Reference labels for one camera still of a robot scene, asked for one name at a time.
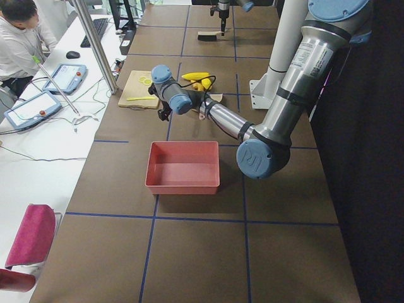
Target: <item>label sticker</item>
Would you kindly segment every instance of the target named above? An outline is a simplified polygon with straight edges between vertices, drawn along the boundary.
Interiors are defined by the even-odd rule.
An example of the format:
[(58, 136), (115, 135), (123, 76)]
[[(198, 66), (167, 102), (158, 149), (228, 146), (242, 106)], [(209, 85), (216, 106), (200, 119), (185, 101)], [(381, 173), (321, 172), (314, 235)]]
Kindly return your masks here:
[(290, 67), (303, 71), (306, 76), (320, 78), (333, 56), (333, 51), (323, 45), (302, 42)]

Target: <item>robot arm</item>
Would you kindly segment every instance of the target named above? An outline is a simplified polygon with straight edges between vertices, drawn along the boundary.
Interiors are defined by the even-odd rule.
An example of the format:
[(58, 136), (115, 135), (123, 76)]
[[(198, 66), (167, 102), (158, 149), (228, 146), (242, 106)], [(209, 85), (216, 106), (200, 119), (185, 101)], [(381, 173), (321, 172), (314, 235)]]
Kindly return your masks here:
[[(315, 102), (330, 71), (334, 53), (361, 32), (372, 14), (370, 1), (348, 4), (340, 1), (344, 10), (334, 1), (340, 15), (335, 14), (335, 10), (327, 11), (324, 2), (310, 0), (314, 4), (309, 4), (309, 13), (303, 22), (303, 39), (261, 124), (246, 121), (212, 100), (207, 93), (183, 89), (164, 65), (152, 70), (153, 85), (149, 89), (164, 104), (165, 114), (160, 118), (168, 119), (171, 110), (181, 115), (192, 108), (199, 109), (207, 119), (241, 142), (237, 164), (245, 175), (262, 179), (282, 169), (290, 156), (290, 134), (303, 111)], [(355, 11), (346, 13), (347, 6)]]

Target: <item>chair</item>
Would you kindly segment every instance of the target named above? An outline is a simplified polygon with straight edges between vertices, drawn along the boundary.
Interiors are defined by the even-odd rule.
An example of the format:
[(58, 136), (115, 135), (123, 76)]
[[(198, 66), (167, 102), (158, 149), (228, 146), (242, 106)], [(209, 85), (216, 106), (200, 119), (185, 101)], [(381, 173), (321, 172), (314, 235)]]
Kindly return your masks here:
[(61, 221), (48, 205), (28, 205), (4, 267), (31, 266), (38, 270), (45, 262)]
[(35, 282), (33, 275), (0, 268), (0, 290), (27, 292), (34, 287)]

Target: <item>red plastic bin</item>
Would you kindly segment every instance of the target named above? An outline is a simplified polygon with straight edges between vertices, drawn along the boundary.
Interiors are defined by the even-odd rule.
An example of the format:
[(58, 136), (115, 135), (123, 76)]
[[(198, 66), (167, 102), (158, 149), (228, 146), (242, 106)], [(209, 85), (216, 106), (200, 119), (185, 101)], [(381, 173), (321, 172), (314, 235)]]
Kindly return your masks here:
[(153, 194), (215, 194), (220, 184), (219, 144), (153, 142), (145, 184)]

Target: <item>white desk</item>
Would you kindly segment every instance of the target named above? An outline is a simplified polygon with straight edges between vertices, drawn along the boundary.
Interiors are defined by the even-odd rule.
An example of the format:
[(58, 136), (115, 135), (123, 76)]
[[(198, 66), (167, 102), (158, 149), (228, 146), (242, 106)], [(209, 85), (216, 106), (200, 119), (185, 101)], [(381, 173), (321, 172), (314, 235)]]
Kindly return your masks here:
[[(93, 16), (93, 18), (105, 17), (111, 18), (111, 16), (103, 15)], [(77, 63), (87, 66), (87, 77), (79, 89), (70, 96), (69, 99), (72, 101), (91, 88), (102, 77), (92, 49), (80, 47), (84, 35), (84, 29), (77, 18), (44, 63), (44, 67), (50, 73), (60, 63)], [(113, 65), (115, 58), (124, 59), (119, 51), (119, 44), (119, 37), (115, 34), (114, 25), (111, 23), (102, 39), (102, 46), (110, 66)], [(78, 51), (81, 57), (79, 59), (66, 59), (67, 51)], [(34, 79), (43, 76), (44, 74), (40, 71)], [(34, 83), (42, 88), (45, 81), (34, 81)], [(96, 91), (97, 86), (93, 87), (74, 104), (80, 112), (93, 114), (101, 109), (96, 115), (101, 120), (105, 106), (109, 101), (110, 91), (106, 82), (102, 80), (95, 95), (95, 98), (101, 103), (93, 99)], [(38, 93), (39, 91), (34, 85), (29, 85), (21, 98), (28, 99)], [(75, 114), (70, 107), (65, 107), (53, 118), (59, 117), (72, 121)], [(4, 147), (33, 158), (86, 158), (99, 124), (100, 121), (89, 119), (78, 125), (78, 132), (75, 133), (72, 125), (67, 121), (53, 119), (23, 133), (0, 135), (0, 140), (3, 141)], [(0, 124), (0, 132), (11, 129), (11, 124), (7, 119), (4, 119)], [(55, 211), (64, 213), (84, 163), (84, 160), (34, 162), (0, 148), (1, 268), (4, 268), (7, 255), (27, 206), (30, 203), (47, 204)], [(0, 302), (28, 302), (32, 293), (33, 290), (27, 293), (0, 290)]]

